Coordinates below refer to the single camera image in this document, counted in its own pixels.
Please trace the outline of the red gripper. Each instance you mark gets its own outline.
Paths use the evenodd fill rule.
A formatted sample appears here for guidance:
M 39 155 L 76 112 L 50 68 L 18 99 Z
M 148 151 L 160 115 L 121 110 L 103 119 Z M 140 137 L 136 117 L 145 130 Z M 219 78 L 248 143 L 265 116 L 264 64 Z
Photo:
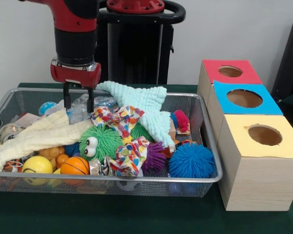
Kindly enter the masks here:
M 79 84 L 83 87 L 87 87 L 88 101 L 87 112 L 92 113 L 94 110 L 94 97 L 93 89 L 100 81 L 102 68 L 99 63 L 94 63 L 88 67 L 67 67 L 58 66 L 52 63 L 50 65 L 50 72 L 52 78 L 56 82 L 63 84 L 63 100 L 64 107 L 68 110 L 71 108 L 71 96 L 69 94 L 69 83 Z

